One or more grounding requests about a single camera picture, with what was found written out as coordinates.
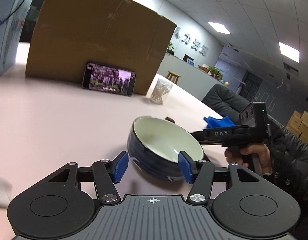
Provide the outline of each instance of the white box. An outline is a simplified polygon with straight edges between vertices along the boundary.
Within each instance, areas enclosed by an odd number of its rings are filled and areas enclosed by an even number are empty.
[[[0,0],[0,24],[24,0]],[[22,27],[32,0],[25,0],[9,19],[0,25],[0,76],[11,67],[16,60],[17,47]]]

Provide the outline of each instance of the crosshair marking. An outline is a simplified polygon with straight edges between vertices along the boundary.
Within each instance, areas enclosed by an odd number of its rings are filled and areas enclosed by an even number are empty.
[[[150,200],[147,200],[147,201],[149,201],[149,202],[151,202],[151,203],[156,203],[157,201],[159,201],[158,199],[156,199],[156,198],[151,198]]]

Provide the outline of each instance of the cardboard box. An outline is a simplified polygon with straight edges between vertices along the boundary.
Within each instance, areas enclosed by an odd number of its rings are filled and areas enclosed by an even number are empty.
[[[82,83],[88,61],[136,72],[146,95],[176,24],[132,0],[45,0],[26,76]]]
[[[292,116],[297,116],[298,118],[301,118],[301,113],[295,110]]]
[[[296,137],[299,137],[301,132],[293,126],[293,124],[290,124],[288,127],[286,127],[291,133],[293,133]]]
[[[293,124],[294,127],[299,128],[300,124],[302,123],[301,118],[297,116],[292,116],[291,119],[289,120],[289,124]]]
[[[302,133],[304,137],[308,138],[308,125],[304,121],[302,121],[299,127],[299,131]]]
[[[300,135],[299,139],[304,142],[305,144],[308,143],[308,137],[304,136],[303,134]]]
[[[308,125],[308,112],[304,111],[301,116],[302,122],[304,122],[306,125]]]

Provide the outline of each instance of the green plant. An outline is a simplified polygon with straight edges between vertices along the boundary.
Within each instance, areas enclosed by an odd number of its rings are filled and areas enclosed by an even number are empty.
[[[167,53],[169,53],[169,54],[174,54],[174,46],[173,46],[173,43],[172,43],[172,42],[170,42],[170,43],[168,44]]]
[[[215,66],[209,66],[208,69],[211,73],[214,74],[215,77],[218,76],[219,79],[223,78],[222,72],[218,68],[216,68]]]

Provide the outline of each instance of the wooden stool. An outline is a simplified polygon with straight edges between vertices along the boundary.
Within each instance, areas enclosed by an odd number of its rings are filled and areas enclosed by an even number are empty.
[[[178,78],[180,78],[180,75],[175,74],[174,72],[169,71],[166,78],[170,81],[172,81],[175,85],[177,85]]]

